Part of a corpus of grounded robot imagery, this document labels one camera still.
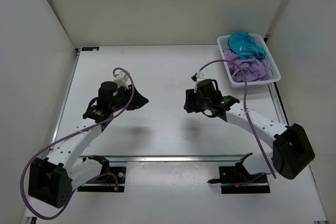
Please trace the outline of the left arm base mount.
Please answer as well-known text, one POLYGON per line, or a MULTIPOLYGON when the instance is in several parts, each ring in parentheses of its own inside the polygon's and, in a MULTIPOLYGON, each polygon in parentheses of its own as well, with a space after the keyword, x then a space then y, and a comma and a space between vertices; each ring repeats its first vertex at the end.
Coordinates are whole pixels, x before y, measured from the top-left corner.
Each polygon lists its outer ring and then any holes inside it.
POLYGON ((95 161, 102 167, 98 178, 92 178, 77 188, 78 192, 92 193, 123 193, 127 175, 125 162, 112 162, 106 157, 92 155, 83 158, 83 161, 95 161))

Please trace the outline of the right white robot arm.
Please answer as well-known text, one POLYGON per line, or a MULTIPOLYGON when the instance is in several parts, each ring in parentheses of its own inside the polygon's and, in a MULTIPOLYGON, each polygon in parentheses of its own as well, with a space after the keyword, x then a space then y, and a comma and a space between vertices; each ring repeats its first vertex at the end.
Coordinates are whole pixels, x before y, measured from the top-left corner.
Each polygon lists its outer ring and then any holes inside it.
POLYGON ((296 178, 315 158, 304 128, 275 122, 247 110, 244 104, 231 95, 223 96, 214 79, 202 80, 185 91, 187 113, 210 111, 207 117, 220 118, 257 136, 272 149, 272 168, 286 179, 296 178))

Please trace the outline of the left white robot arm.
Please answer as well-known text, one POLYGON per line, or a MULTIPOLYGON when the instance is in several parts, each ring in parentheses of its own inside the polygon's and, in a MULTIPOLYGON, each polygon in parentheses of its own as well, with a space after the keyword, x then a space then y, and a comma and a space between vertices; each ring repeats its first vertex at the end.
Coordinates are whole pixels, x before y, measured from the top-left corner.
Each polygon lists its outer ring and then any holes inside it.
POLYGON ((79 134, 62 141, 47 157, 35 158, 30 165, 28 194, 56 208, 63 207, 70 194, 95 178, 105 182, 110 176, 109 161, 98 155, 81 158, 88 145, 110 123, 114 113, 134 111, 149 102, 133 85, 118 86, 113 81, 100 85, 79 124, 79 134))

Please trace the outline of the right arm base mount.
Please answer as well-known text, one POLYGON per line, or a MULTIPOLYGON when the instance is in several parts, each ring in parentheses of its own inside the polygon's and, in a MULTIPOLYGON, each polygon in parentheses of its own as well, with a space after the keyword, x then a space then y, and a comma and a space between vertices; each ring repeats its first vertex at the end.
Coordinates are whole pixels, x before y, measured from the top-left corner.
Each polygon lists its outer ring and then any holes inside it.
POLYGON ((210 179, 207 183, 220 184, 221 194, 269 194, 267 174, 250 174, 244 167, 244 161, 251 155, 247 153, 234 166, 220 166, 219 178, 210 179))

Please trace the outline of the teal t shirt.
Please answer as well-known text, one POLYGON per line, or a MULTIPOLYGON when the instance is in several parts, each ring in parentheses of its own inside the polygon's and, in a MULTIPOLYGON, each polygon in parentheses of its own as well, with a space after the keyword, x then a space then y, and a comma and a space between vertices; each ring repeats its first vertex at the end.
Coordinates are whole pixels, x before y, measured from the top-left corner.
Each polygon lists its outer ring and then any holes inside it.
POLYGON ((266 59, 264 48, 257 45, 255 38, 246 31, 231 34, 227 44, 241 60, 266 59))

